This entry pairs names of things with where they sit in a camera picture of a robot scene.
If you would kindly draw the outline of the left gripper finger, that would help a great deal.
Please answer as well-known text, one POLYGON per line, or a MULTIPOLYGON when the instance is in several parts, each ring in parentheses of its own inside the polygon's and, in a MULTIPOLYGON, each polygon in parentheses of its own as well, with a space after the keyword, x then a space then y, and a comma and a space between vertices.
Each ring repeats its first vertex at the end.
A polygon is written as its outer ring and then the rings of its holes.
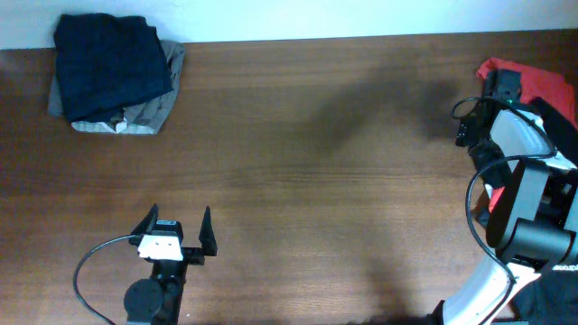
POLYGON ((158 219, 158 212, 159 212, 159 207, 155 203, 150 208, 150 210, 148 211, 146 216, 143 218, 143 220, 133 229, 131 234, 133 236, 142 236, 145 234, 149 234, 153 230, 154 225, 158 219))
POLYGON ((201 222, 199 240, 201 249, 204 255, 216 256, 218 253, 218 245, 211 222, 210 207, 205 208, 203 220, 201 222))

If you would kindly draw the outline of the black polo shirt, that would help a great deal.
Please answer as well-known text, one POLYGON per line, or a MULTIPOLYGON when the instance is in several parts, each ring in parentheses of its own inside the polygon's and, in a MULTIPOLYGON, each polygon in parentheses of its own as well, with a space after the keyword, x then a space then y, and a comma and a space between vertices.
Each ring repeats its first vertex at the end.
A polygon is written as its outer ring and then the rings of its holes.
POLYGON ((485 114, 481 125, 485 135, 473 126, 479 137, 470 145, 470 154, 477 169, 499 158, 512 155, 556 154, 545 160, 550 167, 563 171, 577 168, 577 127, 562 113, 540 97, 529 103, 509 103, 485 99, 485 106, 476 111, 485 114))

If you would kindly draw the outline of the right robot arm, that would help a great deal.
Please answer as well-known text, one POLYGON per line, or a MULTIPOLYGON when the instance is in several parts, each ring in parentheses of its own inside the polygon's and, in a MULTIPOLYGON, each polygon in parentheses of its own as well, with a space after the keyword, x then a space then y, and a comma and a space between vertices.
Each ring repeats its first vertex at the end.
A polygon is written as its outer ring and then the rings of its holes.
POLYGON ((428 324, 490 324, 543 274, 577 262, 577 126, 527 74, 491 69, 472 109, 453 118, 456 145, 476 168, 465 194, 469 230, 485 256, 428 324))

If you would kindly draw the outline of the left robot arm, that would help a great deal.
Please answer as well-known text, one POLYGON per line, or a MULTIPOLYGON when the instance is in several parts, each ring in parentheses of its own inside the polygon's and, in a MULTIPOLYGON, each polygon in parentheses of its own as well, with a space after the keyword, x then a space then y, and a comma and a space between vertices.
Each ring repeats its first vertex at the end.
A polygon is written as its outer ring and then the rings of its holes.
POLYGON ((179 319, 187 269, 203 265, 207 256, 218 253, 210 208, 205 208, 199 247, 182 246, 182 223, 162 220, 154 204, 130 233, 129 244, 140 258, 153 265, 151 275, 126 290, 124 308, 128 324, 176 324, 179 319))

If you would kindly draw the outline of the red t-shirt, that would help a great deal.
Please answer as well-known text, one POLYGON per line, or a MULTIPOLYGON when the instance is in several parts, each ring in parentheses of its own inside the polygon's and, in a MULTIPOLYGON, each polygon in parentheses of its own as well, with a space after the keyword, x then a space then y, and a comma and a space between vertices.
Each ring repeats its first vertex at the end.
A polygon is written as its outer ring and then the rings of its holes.
POLYGON ((574 88, 564 76, 510 60, 490 58, 476 71, 478 78, 491 70, 521 73, 520 102, 536 107, 545 123, 545 131, 562 155, 577 165, 577 122, 574 88))

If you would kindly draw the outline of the folded grey garment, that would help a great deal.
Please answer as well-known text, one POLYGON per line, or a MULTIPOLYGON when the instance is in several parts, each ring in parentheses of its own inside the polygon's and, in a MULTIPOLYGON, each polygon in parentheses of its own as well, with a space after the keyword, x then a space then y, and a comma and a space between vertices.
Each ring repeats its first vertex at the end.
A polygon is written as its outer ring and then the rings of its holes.
POLYGON ((61 93, 54 76, 49 95, 49 113, 54 116, 63 116, 73 128, 80 132, 132 135, 158 133, 175 105, 185 57, 185 48, 182 44, 172 41, 160 42, 171 71, 172 91, 143 104, 125 107, 122 112, 106 122, 70 122, 63 115, 61 93))

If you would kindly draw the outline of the folded navy blue garment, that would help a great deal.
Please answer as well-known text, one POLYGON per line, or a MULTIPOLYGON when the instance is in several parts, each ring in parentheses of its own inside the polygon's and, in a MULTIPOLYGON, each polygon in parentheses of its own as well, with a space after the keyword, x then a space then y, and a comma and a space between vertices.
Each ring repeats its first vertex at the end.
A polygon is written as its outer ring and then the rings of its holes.
POLYGON ((64 14, 53 40, 55 77, 70 122, 106 122, 172 91, 157 30, 143 16, 64 14))

